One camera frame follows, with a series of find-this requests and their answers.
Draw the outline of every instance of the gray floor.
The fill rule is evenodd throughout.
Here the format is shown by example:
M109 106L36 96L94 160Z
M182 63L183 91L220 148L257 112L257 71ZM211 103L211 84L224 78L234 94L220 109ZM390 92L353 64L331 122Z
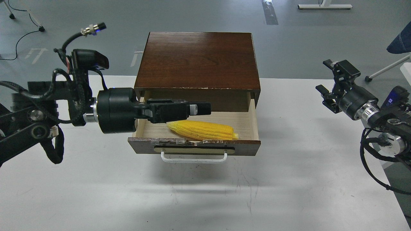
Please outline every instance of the gray floor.
M142 51L150 31L251 32L261 78L330 79L332 73L322 61L347 59L363 74L357 79L383 101L390 90L410 85L394 68L371 83L363 78L405 54L394 55L386 47L411 21L411 1L334 0L351 3L351 10L298 10L297 4L317 0L274 1L278 25L267 25L261 0L38 0L23 1L46 29L23 38L14 61L0 60L0 79L26 86L27 81L47 81L54 68L63 68L52 50L61 47L72 34L91 23L105 22L98 36L80 38L68 50L94 49L106 55L106 75L136 75L141 55L133 63L134 51ZM19 1L10 0L15 8ZM24 34L37 29L26 12L14 11L8 18L0 5L0 56L14 58L14 47ZM47 49L39 55L40 50ZM11 91L2 88L2 103L10 106ZM411 174L387 169L391 182L409 185ZM411 214L410 197L398 197L405 213Z

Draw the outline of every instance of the wooden box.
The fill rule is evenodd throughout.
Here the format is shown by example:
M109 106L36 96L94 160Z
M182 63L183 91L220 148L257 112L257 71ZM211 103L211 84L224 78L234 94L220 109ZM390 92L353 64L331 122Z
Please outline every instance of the wooden box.
M151 32L134 87L141 102L149 98L211 102L211 115L188 119L230 125L239 134L234 141L195 141L166 124L138 120L128 139L136 153L158 154L165 148L193 154L257 153L260 81L250 33Z

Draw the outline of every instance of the corn cob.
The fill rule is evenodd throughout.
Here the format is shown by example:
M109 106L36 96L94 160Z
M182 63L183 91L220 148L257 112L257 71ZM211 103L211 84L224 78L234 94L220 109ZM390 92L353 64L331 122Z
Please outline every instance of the corn cob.
M167 127L176 133L198 140L234 140L238 134L228 125L209 122L180 120L168 122Z

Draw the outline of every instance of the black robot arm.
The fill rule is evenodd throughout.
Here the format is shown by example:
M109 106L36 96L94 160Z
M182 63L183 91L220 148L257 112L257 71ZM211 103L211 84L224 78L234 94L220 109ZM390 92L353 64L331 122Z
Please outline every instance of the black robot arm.
M347 60L341 62L326 60L323 64L332 70L335 82L332 92L323 85L316 86L324 99L323 104L334 113L343 111L352 120L362 119L369 126L364 129L360 145L361 161L367 172L386 189L411 194L376 179L364 158L364 149L366 149L377 159L402 162L411 171L411 105L408 104L407 90L396 86L380 108L377 106L378 99L373 94L354 83L354 80L360 76L360 72L351 63ZM371 131L379 135L367 138ZM371 143L388 156L378 153L370 146Z
M208 102L148 99L140 103L133 88L107 89L100 71L109 68L106 56L86 49L74 49L71 55L66 55L70 42L80 36L96 35L105 28L104 23L90 25L71 36L62 48L54 49L67 72L55 69L51 81L29 82L28 90L12 82L0 81L0 85L17 92L12 95L12 111L0 104L0 166L37 143L42 145L53 163L60 163L64 153L60 123L84 126L87 122L98 122L103 133L120 133L134 132L136 119L165 123L211 114L211 104ZM99 91L97 98L92 96L89 71L98 73L102 78L103 90ZM58 74L63 75L66 81L56 81ZM60 99L68 102L69 120L58 118L56 100Z

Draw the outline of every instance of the drawer handle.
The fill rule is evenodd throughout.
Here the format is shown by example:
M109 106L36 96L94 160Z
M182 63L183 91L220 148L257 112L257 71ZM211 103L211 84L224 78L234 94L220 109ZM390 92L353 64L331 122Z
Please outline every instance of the drawer handle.
M183 158L166 158L165 151L161 149L161 159L167 163L185 163L185 164L218 164L227 160L227 150L224 150L222 159L183 159Z

